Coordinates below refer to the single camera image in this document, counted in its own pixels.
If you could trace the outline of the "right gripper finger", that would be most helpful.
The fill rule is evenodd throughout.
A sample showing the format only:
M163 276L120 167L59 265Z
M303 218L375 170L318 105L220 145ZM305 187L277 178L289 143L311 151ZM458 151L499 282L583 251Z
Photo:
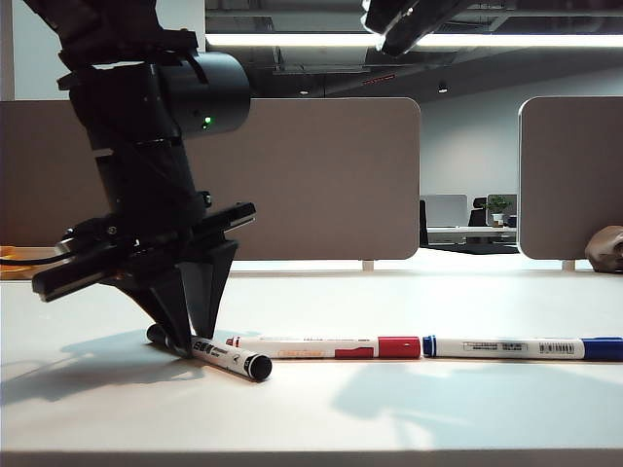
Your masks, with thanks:
M362 25L371 32L386 32L417 4L418 0L365 0Z
M405 54L419 39L434 32L461 11L462 2L459 0L409 1L406 11L383 34L384 39L378 49L384 54Z

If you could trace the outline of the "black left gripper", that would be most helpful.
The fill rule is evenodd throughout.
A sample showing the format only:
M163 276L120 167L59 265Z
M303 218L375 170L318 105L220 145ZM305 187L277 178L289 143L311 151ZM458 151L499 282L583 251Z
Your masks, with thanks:
M34 275L32 290L51 302L97 282L118 287L162 328L171 350L189 357L189 317L198 336L214 335L238 249L226 234L255 216L253 203L238 202L182 233L132 233L116 215L92 218L66 231L48 260L56 265Z

